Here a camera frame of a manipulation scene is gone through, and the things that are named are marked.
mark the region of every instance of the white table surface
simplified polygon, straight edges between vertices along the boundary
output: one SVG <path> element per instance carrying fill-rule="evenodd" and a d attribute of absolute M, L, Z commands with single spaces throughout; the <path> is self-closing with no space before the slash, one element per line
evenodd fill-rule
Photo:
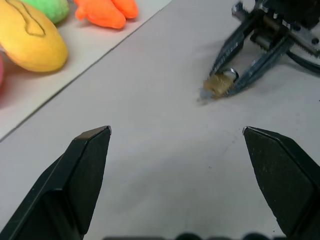
<path fill-rule="evenodd" d="M 111 125 L 85 239 L 281 235 L 242 129 L 291 137 L 320 163 L 320 80 L 284 58 L 254 87 L 199 106 L 198 88 L 239 24 L 231 6 L 174 0 L 0 143 L 0 229 L 73 137 Z"/>

